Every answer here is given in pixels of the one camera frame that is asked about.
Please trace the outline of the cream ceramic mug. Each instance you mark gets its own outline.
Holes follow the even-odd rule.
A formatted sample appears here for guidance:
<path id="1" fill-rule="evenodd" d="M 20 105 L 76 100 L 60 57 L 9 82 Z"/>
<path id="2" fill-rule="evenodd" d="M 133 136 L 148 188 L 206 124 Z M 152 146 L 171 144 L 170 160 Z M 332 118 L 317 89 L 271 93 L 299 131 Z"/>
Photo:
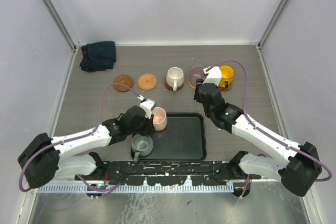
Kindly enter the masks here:
<path id="1" fill-rule="evenodd" d="M 176 92 L 177 87 L 184 84 L 184 72 L 179 67 L 172 67 L 167 71 L 165 80 L 173 88 L 173 92 Z"/>

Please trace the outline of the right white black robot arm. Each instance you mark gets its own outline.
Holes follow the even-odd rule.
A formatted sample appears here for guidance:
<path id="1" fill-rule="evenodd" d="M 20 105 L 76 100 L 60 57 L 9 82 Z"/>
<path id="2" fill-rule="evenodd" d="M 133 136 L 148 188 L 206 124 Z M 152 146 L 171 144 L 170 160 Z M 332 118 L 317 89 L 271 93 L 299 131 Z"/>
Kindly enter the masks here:
<path id="1" fill-rule="evenodd" d="M 229 162 L 233 177 L 260 175 L 280 181 L 296 196 L 307 194 L 322 172 L 317 148 L 286 139 L 258 124 L 243 110 L 225 102 L 218 87 L 197 79 L 194 100 L 202 104 L 205 115 L 221 130 L 239 136 L 260 148 L 268 158 L 240 151 Z"/>

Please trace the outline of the purple ceramic mug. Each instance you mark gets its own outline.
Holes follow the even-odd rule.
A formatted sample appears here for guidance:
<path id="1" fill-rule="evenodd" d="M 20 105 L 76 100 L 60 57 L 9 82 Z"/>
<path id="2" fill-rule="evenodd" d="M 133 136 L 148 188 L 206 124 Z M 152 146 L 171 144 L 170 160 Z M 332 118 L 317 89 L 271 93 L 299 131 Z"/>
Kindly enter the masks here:
<path id="1" fill-rule="evenodd" d="M 190 68 L 190 77 L 189 79 L 191 80 L 193 85 L 196 85 L 196 81 L 197 79 L 202 79 L 204 80 L 206 78 L 206 75 L 204 74 L 204 68 L 205 66 L 200 65 L 200 64 L 196 64 L 193 65 Z"/>

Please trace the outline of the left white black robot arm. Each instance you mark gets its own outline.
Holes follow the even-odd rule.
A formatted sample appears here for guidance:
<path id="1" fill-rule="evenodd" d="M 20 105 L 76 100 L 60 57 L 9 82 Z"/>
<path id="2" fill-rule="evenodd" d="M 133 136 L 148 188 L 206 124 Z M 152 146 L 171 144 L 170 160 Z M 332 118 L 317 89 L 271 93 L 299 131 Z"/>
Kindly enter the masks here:
<path id="1" fill-rule="evenodd" d="M 154 107 L 154 103 L 146 100 L 115 119 L 68 136 L 49 137 L 47 133 L 38 134 L 18 157 L 22 169 L 19 177 L 20 190 L 26 191 L 23 188 L 24 179 L 30 189 L 39 188 L 56 178 L 75 175 L 101 179 L 105 174 L 105 163 L 97 153 L 83 153 L 123 142 L 132 134 L 150 135 L 154 131 Z"/>

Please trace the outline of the yellow glass mug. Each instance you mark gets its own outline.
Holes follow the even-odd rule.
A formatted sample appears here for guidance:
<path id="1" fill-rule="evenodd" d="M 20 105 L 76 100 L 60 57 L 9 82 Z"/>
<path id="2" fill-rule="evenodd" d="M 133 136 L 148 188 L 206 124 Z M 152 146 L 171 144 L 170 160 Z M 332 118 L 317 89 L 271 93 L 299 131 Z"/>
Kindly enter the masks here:
<path id="1" fill-rule="evenodd" d="M 222 80 L 229 80 L 233 81 L 233 77 L 235 76 L 235 70 L 228 65 L 222 65 L 220 66 L 220 70 L 222 72 Z"/>

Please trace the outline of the brown wooden coaster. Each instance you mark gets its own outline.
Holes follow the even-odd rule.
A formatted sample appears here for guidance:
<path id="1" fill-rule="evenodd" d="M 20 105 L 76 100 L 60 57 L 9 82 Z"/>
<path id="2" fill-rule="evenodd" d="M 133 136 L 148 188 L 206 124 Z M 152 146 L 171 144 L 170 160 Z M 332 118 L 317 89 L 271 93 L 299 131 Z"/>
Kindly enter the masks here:
<path id="1" fill-rule="evenodd" d="M 171 86 L 168 85 L 167 81 L 164 81 L 164 85 L 165 87 L 170 90 L 170 91 L 173 91 L 173 88 Z M 177 91 L 181 90 L 182 88 L 184 87 L 184 84 L 182 84 L 181 86 L 177 87 Z"/>
<path id="2" fill-rule="evenodd" d="M 232 88 L 232 85 L 233 85 L 233 82 L 232 81 L 229 81 L 229 80 L 222 80 L 219 85 L 218 85 L 218 88 L 221 90 L 221 91 L 228 91 Z"/>
<path id="3" fill-rule="evenodd" d="M 132 88 L 134 85 L 134 80 L 130 75 L 122 74 L 120 76 L 117 76 L 114 81 L 114 83 L 119 83 L 119 85 L 115 85 L 114 89 L 118 92 L 127 92 L 129 89 L 126 88 Z"/>

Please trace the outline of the grey ceramic mug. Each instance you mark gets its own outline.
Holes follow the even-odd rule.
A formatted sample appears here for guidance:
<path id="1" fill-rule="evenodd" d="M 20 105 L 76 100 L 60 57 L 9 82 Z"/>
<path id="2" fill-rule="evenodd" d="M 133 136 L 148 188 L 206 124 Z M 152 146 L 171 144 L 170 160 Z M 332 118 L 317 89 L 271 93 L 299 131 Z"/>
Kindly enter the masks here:
<path id="1" fill-rule="evenodd" d="M 131 148 L 134 152 L 134 162 L 138 162 L 140 157 L 149 155 L 153 150 L 153 140 L 150 136 L 136 134 L 132 138 Z"/>

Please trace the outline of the pink ceramic mug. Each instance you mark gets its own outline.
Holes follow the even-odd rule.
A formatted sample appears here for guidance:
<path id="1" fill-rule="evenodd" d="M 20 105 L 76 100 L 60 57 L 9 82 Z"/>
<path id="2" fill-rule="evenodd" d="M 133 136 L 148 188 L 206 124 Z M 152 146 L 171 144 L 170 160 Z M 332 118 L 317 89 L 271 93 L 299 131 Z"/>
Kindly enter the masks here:
<path id="1" fill-rule="evenodd" d="M 155 107 L 152 111 L 153 126 L 156 131 L 162 131 L 167 126 L 166 111 L 161 107 Z"/>

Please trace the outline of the woven cork coaster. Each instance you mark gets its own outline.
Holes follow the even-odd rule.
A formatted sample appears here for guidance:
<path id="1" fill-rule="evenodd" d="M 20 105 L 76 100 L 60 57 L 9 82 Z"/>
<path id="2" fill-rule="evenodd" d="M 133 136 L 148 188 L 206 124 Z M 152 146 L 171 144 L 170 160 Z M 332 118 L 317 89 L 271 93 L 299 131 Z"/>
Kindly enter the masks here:
<path id="1" fill-rule="evenodd" d="M 196 86 L 192 84 L 190 79 L 188 79 L 188 84 L 191 88 L 196 89 Z"/>
<path id="2" fill-rule="evenodd" d="M 138 86 L 142 90 L 152 90 L 157 85 L 157 78 L 151 73 L 143 74 L 138 79 Z"/>

